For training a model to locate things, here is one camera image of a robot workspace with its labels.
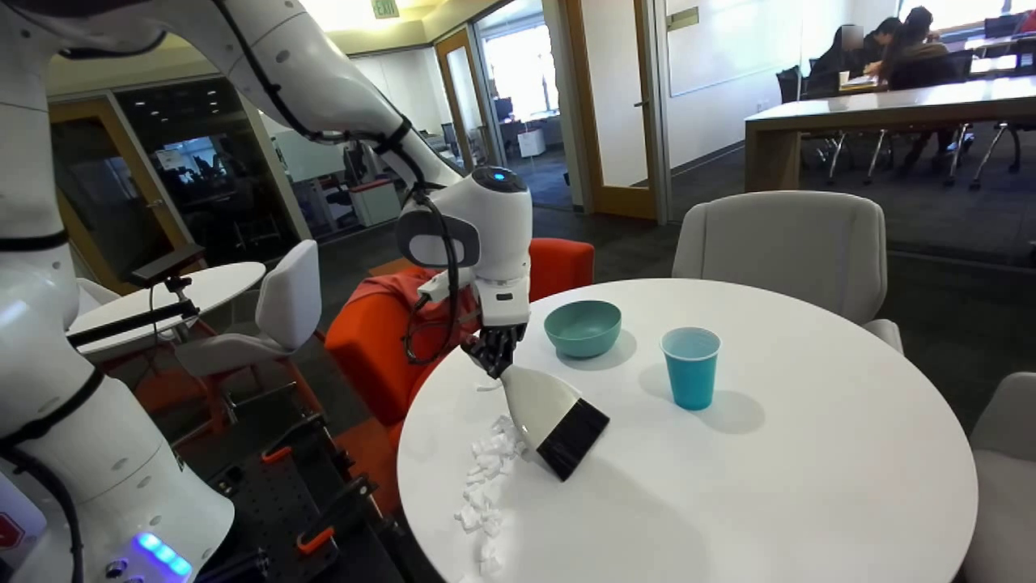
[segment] round white table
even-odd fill
[[[565,363],[543,314],[578,297],[614,303],[623,337]],[[709,413],[670,399],[670,328],[721,340]],[[507,408],[451,354],[400,444],[405,515],[451,583],[936,583],[968,550],[978,481],[960,418],[897,350],[823,309],[696,280],[592,287],[537,303],[514,363],[612,425],[566,484],[519,456],[490,522],[464,524],[472,444],[485,452]]]
[[[199,314],[211,314],[234,303],[238,294],[250,293],[265,275],[262,262],[228,262],[201,274],[188,274],[190,287],[184,290],[184,297],[194,303]],[[145,314],[150,309],[170,309],[178,294],[171,294],[165,287],[139,290],[133,294],[122,294],[117,303],[107,303],[93,310],[82,310],[69,335],[105,328],[114,320],[125,320],[135,314]],[[180,318],[165,318],[159,325],[133,328],[93,343],[78,346],[88,359],[110,359],[135,346],[150,346],[162,332],[180,328]]]

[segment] red chair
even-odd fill
[[[543,238],[533,240],[529,254],[533,303],[592,282],[597,254],[589,243]],[[329,320],[325,337],[325,350],[329,354],[329,359],[360,393],[368,414],[384,428],[380,441],[388,441],[388,447],[368,452],[388,452],[388,462],[365,468],[381,468],[381,478],[388,478],[388,484],[381,484],[381,491],[388,491],[388,510],[400,510],[395,444],[402,435],[402,422],[429,374],[457,346],[457,340],[443,340],[446,310],[425,318],[411,310],[411,293],[429,275],[429,270],[405,266],[388,280],[365,280]]]

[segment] wire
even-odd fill
[[[29,472],[39,487],[44,487],[54,496],[69,522],[73,583],[83,583],[83,535],[65,484],[44,464],[15,447],[0,452],[0,456],[9,462],[15,472]]]

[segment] plastic cup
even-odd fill
[[[664,337],[674,401],[687,413],[711,405],[718,337],[703,328],[677,328]]]

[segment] teal bowl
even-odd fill
[[[612,350],[623,310],[610,303],[572,303],[546,314],[546,337],[565,359],[592,359]]]

